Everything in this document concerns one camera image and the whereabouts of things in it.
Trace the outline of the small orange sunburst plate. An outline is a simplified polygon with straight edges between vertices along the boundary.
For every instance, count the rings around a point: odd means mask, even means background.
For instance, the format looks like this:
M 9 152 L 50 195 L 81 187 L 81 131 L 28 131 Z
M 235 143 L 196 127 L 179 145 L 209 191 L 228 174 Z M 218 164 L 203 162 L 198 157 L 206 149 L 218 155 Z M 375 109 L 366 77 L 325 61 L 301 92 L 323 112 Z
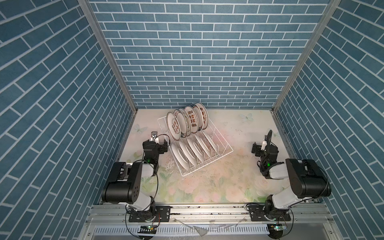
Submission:
M 216 154 L 219 154 L 219 147 L 215 144 L 213 139 L 207 133 L 205 133 L 205 132 L 203 132 L 203 135 L 206 137 L 208 142 L 211 144 L 211 146 L 214 149 L 214 151 L 216 152 Z

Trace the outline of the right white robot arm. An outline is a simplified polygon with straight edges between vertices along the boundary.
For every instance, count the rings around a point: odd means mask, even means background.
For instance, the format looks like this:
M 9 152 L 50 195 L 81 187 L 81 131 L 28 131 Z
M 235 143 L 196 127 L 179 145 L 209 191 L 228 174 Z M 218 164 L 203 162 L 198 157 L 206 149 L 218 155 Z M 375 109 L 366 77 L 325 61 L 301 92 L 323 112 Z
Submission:
M 286 189 L 267 197 L 264 214 L 268 219 L 280 217 L 301 202 L 331 195 L 328 177 L 314 160 L 286 159 L 278 162 L 278 147 L 267 141 L 261 145 L 254 143 L 251 153 L 260 158 L 257 165 L 267 180 L 290 182 Z

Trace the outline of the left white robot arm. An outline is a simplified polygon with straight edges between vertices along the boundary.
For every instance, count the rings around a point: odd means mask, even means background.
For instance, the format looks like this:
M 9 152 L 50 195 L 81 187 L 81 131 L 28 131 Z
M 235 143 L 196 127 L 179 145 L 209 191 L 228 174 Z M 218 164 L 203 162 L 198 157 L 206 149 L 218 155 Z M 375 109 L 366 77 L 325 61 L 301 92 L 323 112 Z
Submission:
M 113 164 L 102 190 L 102 201 L 111 204 L 126 204 L 136 212 L 154 215 L 156 213 L 155 197 L 140 191 L 141 180 L 157 177 L 160 155 L 168 151 L 168 142 L 143 142 L 144 155 L 133 163 L 116 162 Z

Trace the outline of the white wire dish rack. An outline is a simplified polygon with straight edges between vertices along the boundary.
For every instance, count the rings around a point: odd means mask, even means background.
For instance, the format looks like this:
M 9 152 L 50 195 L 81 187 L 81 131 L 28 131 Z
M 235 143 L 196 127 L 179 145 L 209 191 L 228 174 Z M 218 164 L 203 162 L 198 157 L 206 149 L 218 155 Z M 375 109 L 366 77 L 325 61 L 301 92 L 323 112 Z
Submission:
M 201 132 L 178 141 L 171 138 L 169 150 L 183 177 L 233 152 L 233 148 L 213 121 L 210 121 L 207 129 Z

